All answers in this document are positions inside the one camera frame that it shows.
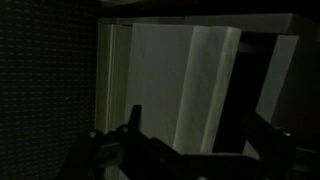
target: textured wall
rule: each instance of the textured wall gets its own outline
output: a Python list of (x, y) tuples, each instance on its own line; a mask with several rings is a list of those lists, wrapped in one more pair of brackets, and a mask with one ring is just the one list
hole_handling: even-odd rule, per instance
[(0, 179), (53, 179), (94, 127), (98, 2), (0, 1)]

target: dark wall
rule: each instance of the dark wall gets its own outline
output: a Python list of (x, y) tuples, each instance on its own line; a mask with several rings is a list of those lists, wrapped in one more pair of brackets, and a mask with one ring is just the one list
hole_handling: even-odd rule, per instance
[(96, 0), (0, 1), (0, 179), (53, 179), (93, 129)]

